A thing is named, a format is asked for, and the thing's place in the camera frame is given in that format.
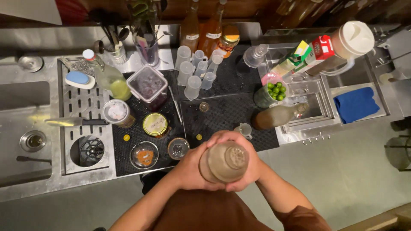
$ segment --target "black rubber mat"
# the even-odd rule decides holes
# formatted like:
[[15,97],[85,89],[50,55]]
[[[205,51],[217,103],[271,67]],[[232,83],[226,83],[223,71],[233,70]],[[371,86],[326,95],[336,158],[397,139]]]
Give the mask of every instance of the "black rubber mat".
[[[249,47],[251,47],[251,45],[237,45],[230,57],[224,59],[223,62],[218,65],[217,77],[212,83],[212,88],[209,90],[200,89],[198,98],[257,91],[261,87],[261,80],[257,69],[252,71],[249,77],[244,78],[236,73],[236,60],[241,59]],[[185,87],[178,86],[180,100],[188,100],[184,96],[184,89]]]
[[[250,92],[180,102],[185,133],[190,147],[199,146],[217,131],[233,130],[240,123],[251,125],[251,118],[264,110],[254,103],[253,94]],[[201,102],[209,104],[208,111],[199,110]],[[203,137],[200,141],[196,139],[198,134]],[[275,129],[259,131],[253,128],[251,135],[253,138],[250,142],[257,152],[279,147]]]
[[[177,93],[175,78],[173,78],[173,71],[163,71],[164,77],[169,82],[169,85],[172,86],[174,94]],[[132,73],[126,73],[124,76],[126,78],[130,77]],[[145,106],[145,104],[138,100],[136,97],[132,96],[126,103],[136,114],[136,122],[130,128],[121,128],[113,125],[113,139],[114,139],[114,155],[115,155],[115,171],[117,176],[125,176],[133,173],[139,173],[148,170],[161,169],[164,167],[175,166],[178,161],[173,160],[167,153],[167,146],[169,142],[176,138],[182,137],[184,135],[184,127],[180,124],[178,120],[177,111],[173,100],[171,98],[170,91],[167,94],[167,102],[160,109],[160,113],[163,114],[169,121],[171,126],[171,131],[165,137],[160,139],[150,137],[143,130],[143,119],[146,115],[151,113]],[[124,135],[129,134],[130,140],[124,141]],[[150,141],[154,143],[159,150],[159,158],[157,163],[149,169],[140,170],[134,167],[130,162],[130,152],[134,145],[142,141]]]

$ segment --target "plastic pitcher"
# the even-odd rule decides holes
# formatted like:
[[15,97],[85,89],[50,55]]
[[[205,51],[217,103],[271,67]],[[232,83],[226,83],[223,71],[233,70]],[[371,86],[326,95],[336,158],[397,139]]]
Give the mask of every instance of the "plastic pitcher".
[[[331,36],[335,55],[307,70],[310,75],[328,76],[342,74],[354,66],[355,59],[368,53],[374,47],[374,35],[365,23],[350,21],[342,25]],[[345,66],[330,71],[342,64]]]

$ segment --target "lime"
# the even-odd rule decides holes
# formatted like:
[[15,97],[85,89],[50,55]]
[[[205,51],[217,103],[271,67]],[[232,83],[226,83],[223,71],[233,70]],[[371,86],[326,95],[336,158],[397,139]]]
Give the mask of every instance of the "lime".
[[274,84],[272,84],[272,83],[268,83],[268,89],[272,89],[273,87],[274,87]]

